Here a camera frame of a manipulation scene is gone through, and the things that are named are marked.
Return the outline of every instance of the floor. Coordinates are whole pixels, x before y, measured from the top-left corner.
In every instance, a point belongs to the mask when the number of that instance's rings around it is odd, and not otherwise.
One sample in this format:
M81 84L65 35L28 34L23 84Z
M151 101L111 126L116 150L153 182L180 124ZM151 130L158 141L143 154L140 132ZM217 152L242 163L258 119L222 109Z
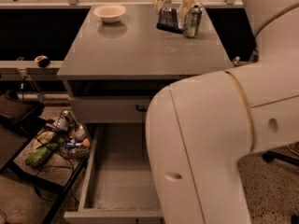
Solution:
M46 106L42 118L50 119L59 116L65 106ZM32 145L15 160L20 167L29 173L36 170L26 166L24 160L28 157ZM276 152L297 157L286 147L277 148ZM69 165L63 158L54 154L47 165ZM299 170L288 163L274 160L265 162L262 153L250 154L239 161L239 170L246 193L252 224L287 224L291 223L291 215L299 215ZM59 184L63 184L70 175L67 169L45 169L40 176L46 177ZM72 188L74 196L79 200L80 188L84 172ZM44 198L54 196L44 190ZM51 223L66 224L64 212L77 210L78 203L69 193L60 210ZM34 188L16 177L10 171L0 175L0 210L7 214L7 221L11 224L39 224L50 210L51 203L37 197Z

